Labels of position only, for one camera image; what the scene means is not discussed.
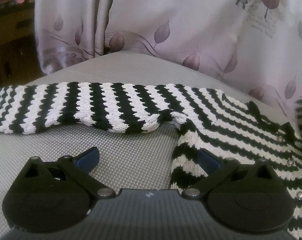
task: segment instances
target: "ribbed plastic surface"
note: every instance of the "ribbed plastic surface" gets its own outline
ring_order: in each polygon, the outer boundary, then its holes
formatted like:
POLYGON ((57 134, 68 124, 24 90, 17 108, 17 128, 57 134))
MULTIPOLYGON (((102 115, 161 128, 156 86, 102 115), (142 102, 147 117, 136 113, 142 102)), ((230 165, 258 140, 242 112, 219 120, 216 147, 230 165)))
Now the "ribbed plastic surface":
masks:
POLYGON ((213 220, 199 201, 185 200, 177 190, 124 189, 97 202, 79 224, 52 234, 11 230, 2 240, 293 240, 285 231, 250 236, 213 220))

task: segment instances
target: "grey seat cushion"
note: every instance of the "grey seat cushion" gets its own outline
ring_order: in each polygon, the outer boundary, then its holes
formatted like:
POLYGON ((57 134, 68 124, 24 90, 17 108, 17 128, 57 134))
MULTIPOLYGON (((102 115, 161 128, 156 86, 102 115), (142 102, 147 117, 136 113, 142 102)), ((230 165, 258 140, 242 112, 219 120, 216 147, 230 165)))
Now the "grey seat cushion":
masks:
MULTIPOLYGON (((55 82, 124 82, 141 85, 180 83, 215 88, 243 102, 246 94, 186 67, 131 52, 117 52, 74 65, 30 84, 55 82)), ((282 113, 254 100, 272 121, 287 122, 282 113)), ((113 134, 81 125, 61 126, 41 134, 0 134, 0 236, 9 228, 2 214, 2 200, 25 162, 31 156, 54 161, 62 155, 77 155, 97 146, 100 162, 91 175, 118 191, 124 188, 167 188, 170 162, 178 134, 170 124, 148 134, 113 134)))

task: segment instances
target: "metal rivet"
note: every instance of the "metal rivet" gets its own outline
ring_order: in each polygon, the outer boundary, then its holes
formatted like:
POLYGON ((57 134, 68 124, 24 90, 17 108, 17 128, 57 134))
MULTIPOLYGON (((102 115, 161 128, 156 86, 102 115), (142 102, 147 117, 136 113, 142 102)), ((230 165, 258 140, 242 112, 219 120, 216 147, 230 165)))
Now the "metal rivet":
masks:
POLYGON ((302 199, 302 191, 299 191, 299 192, 297 193, 297 198, 298 198, 298 199, 302 199))
POLYGON ((190 197, 196 197, 198 195, 200 195, 200 190, 196 189, 196 188, 187 188, 184 193, 190 197))
POLYGON ((109 197, 113 194, 113 190, 110 188, 101 188, 97 191, 100 197, 109 197))
POLYGON ((289 165, 289 166, 293 166, 293 165, 294 165, 294 161, 293 161, 293 160, 291 160, 291 159, 290 159, 290 160, 288 160, 288 165, 289 165))

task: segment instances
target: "wooden furniture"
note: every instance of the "wooden furniture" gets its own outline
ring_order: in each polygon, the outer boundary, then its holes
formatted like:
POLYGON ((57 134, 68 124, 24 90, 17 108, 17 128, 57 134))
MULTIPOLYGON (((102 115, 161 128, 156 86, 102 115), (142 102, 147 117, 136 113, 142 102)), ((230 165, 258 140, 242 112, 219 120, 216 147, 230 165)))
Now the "wooden furniture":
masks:
POLYGON ((34 39, 34 4, 0 10, 0 86, 41 77, 34 39))

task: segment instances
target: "black and white striped sweater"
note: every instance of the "black and white striped sweater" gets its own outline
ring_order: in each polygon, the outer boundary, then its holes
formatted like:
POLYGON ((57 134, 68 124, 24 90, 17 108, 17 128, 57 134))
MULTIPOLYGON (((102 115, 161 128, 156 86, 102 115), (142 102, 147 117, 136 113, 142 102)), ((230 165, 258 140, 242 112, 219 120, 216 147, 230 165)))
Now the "black and white striped sweater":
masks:
POLYGON ((246 164, 266 158, 297 205, 288 231, 302 238, 301 140, 289 123, 271 122, 253 102, 241 103, 221 90, 174 84, 65 82, 0 90, 4 133, 31 134, 73 123, 137 133, 163 122, 174 123, 180 134, 172 155, 171 188, 181 191, 206 176, 195 161, 200 148, 246 164))

